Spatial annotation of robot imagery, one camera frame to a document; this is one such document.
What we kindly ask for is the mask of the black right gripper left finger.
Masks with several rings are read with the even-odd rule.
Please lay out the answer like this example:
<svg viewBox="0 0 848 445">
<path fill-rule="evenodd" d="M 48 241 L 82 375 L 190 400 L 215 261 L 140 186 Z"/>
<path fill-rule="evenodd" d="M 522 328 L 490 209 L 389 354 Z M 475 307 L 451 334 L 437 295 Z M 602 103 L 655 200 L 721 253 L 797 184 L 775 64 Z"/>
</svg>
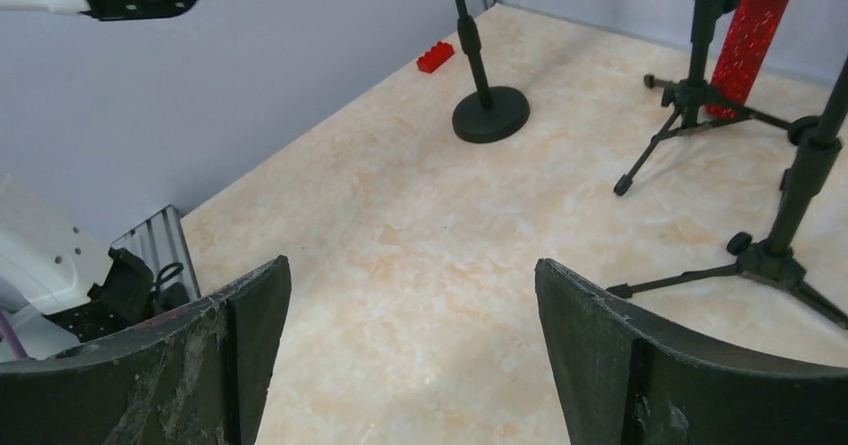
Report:
<svg viewBox="0 0 848 445">
<path fill-rule="evenodd" d="M 1 366 L 5 444 L 252 444 L 292 292 L 278 256 L 216 292 Z"/>
</svg>

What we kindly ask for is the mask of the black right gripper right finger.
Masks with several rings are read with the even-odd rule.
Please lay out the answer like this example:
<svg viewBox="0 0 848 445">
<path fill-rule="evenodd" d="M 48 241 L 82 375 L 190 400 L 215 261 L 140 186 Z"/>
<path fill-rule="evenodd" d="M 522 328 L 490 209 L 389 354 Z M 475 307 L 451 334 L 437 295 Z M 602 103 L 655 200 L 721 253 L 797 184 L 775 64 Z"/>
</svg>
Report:
<svg viewBox="0 0 848 445">
<path fill-rule="evenodd" d="M 574 444 L 843 444 L 844 368 L 696 332 L 552 259 L 538 313 Z"/>
</svg>

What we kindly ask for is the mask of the black tripod mic stand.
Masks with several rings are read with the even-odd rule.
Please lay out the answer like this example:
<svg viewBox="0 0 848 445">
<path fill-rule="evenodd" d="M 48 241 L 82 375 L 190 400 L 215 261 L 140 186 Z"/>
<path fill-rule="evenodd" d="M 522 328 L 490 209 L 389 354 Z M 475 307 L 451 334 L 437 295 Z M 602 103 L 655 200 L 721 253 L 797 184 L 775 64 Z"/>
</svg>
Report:
<svg viewBox="0 0 848 445">
<path fill-rule="evenodd" d="M 782 196 L 767 237 L 755 242 L 746 232 L 729 240 L 726 250 L 735 257 L 728 265 L 686 271 L 676 276 L 635 285 L 608 287 L 612 295 L 629 299 L 637 293 L 715 277 L 742 276 L 783 291 L 842 329 L 847 314 L 805 281 L 806 269 L 794 258 L 792 241 L 812 199 L 822 190 L 839 153 L 838 133 L 847 115 L 847 67 L 843 66 L 821 115 L 807 126 L 796 126 L 796 155 L 782 181 Z"/>
</svg>

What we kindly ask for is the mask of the shock mount tripod stand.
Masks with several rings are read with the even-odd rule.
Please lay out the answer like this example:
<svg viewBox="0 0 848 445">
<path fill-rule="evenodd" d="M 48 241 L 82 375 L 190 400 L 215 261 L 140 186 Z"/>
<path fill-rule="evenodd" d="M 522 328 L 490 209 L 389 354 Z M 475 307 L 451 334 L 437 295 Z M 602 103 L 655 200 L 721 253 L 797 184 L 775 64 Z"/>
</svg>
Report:
<svg viewBox="0 0 848 445">
<path fill-rule="evenodd" d="M 643 77 L 648 89 L 662 91 L 661 105 L 672 109 L 671 115 L 653 135 L 648 146 L 628 172 L 613 187 L 618 196 L 625 195 L 633 179 L 659 143 L 704 130 L 723 128 L 746 121 L 759 121 L 787 132 L 791 140 L 798 138 L 796 126 L 807 126 L 813 116 L 793 122 L 726 99 L 711 84 L 712 76 L 733 14 L 740 0 L 694 0 L 690 34 L 691 53 L 686 77 L 679 81 L 663 80 L 653 74 Z"/>
</svg>

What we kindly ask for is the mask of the round base mic stand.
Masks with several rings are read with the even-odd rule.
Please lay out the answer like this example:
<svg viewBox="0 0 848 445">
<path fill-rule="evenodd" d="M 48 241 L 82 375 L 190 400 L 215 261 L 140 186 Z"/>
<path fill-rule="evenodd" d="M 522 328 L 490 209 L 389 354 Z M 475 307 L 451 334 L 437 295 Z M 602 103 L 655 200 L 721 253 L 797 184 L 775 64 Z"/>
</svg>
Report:
<svg viewBox="0 0 848 445">
<path fill-rule="evenodd" d="M 461 140 L 487 144 L 518 132 L 530 117 L 530 104 L 518 89 L 492 86 L 482 58 L 482 42 L 466 0 L 454 0 L 457 10 L 457 35 L 465 54 L 475 91 L 454 108 L 452 127 Z"/>
</svg>

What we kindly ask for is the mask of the red glitter microphone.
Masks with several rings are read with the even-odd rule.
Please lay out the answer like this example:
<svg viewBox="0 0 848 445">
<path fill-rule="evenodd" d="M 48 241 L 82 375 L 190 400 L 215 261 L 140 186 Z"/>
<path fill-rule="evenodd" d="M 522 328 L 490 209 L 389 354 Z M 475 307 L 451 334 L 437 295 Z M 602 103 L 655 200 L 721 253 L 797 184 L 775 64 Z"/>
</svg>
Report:
<svg viewBox="0 0 848 445">
<path fill-rule="evenodd" d="M 711 80 L 724 98 L 747 101 L 789 1 L 740 0 Z"/>
</svg>

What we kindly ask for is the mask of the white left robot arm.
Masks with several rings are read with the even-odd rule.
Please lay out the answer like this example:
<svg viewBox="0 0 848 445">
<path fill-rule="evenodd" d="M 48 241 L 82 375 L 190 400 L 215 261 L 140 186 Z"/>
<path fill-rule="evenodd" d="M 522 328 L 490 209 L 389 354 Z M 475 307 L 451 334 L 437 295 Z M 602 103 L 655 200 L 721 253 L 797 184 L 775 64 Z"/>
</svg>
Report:
<svg viewBox="0 0 848 445">
<path fill-rule="evenodd" d="M 101 23 L 180 16 L 198 0 L 1 0 L 3 13 L 88 17 Z M 1 105 L 23 117 L 1 118 L 1 358 L 33 361 L 109 335 L 197 299 L 199 287 L 183 240 L 165 242 L 164 262 L 117 248 L 83 231 L 50 202 L 16 180 L 35 169 L 57 189 L 108 199 L 118 181 L 101 157 L 66 157 L 86 137 L 47 114 L 47 101 L 25 99 L 1 77 Z"/>
</svg>

